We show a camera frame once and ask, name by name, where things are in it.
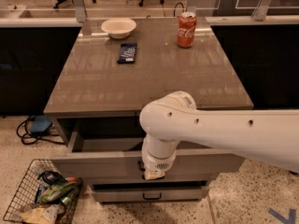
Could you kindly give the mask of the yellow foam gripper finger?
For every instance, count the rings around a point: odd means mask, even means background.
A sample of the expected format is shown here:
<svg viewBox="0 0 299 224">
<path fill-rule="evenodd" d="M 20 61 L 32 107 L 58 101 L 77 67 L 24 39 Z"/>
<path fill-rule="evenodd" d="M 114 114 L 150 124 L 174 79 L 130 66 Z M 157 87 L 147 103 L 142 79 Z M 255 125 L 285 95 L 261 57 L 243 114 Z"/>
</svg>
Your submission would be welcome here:
<svg viewBox="0 0 299 224">
<path fill-rule="evenodd" d="M 157 179 L 164 178 L 164 176 L 165 176 L 165 172 L 161 172 L 161 171 L 151 171 L 146 169 L 144 172 L 144 177 L 146 180 L 157 180 Z"/>
</svg>

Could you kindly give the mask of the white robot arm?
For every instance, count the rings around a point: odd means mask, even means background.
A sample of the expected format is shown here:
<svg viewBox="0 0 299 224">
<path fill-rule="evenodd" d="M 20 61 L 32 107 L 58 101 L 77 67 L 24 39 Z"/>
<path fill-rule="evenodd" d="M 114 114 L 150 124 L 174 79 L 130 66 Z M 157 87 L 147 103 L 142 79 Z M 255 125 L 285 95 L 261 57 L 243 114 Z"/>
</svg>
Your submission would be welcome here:
<svg viewBox="0 0 299 224">
<path fill-rule="evenodd" d="M 299 111 L 198 110 L 185 91 L 172 92 L 143 107 L 139 122 L 145 178 L 171 169 L 180 142 L 227 149 L 235 155 L 299 172 Z"/>
</svg>

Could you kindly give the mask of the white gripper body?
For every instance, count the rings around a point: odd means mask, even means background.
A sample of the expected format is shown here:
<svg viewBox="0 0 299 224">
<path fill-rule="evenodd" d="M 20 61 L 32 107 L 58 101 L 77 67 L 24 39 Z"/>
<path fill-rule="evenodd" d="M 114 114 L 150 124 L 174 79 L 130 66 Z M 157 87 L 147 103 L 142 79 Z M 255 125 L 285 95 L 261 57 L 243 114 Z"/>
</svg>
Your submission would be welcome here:
<svg viewBox="0 0 299 224">
<path fill-rule="evenodd" d="M 161 140 L 149 134 L 143 140 L 142 161 L 152 173 L 164 173 L 171 169 L 176 158 L 179 141 Z"/>
</svg>

